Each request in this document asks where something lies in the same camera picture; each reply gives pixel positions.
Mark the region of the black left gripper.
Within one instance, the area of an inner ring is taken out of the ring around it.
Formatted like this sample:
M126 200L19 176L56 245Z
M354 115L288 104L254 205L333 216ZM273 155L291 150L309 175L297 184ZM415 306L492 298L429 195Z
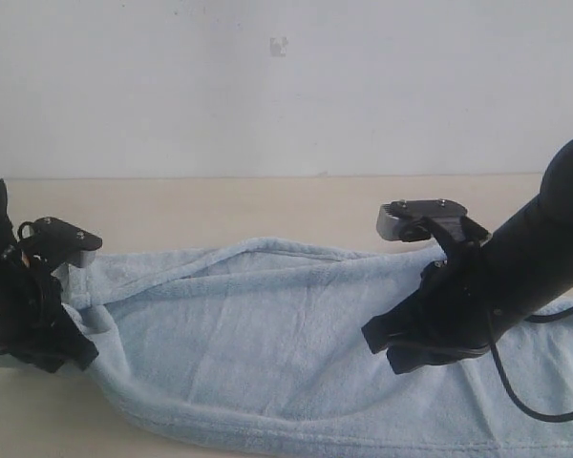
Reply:
M19 325L8 348L21 351L25 363L50 374L64 366L65 355L78 369L87 370L99 352L78 327L79 315L63 306L61 283L48 264L39 257L28 258L18 244L10 244L2 252L2 266Z

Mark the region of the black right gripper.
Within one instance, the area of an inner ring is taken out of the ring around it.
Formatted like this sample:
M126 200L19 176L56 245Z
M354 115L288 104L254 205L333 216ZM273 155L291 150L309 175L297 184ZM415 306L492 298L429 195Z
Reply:
M441 242L442 257L424 267L418 288L395 310L361 327L372 354L386 351L394 374L441 366L490 349L482 304L484 249L494 238Z

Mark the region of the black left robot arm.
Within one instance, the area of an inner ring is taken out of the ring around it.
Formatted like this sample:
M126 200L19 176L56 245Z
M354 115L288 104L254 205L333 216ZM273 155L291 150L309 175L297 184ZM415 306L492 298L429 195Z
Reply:
M98 351L66 311L54 273L89 265L103 240L55 217L13 226L8 205L0 178L0 356L49 373L67 363L86 370Z

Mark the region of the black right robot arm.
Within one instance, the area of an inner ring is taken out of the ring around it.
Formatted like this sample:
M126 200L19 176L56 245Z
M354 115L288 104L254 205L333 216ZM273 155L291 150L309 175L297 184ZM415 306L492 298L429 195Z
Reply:
M389 241L434 239L444 259L429 261L414 292L363 326L370 351L398 374L482 356L573 287L573 139L538 193L494 231L448 199L384 204L376 229Z

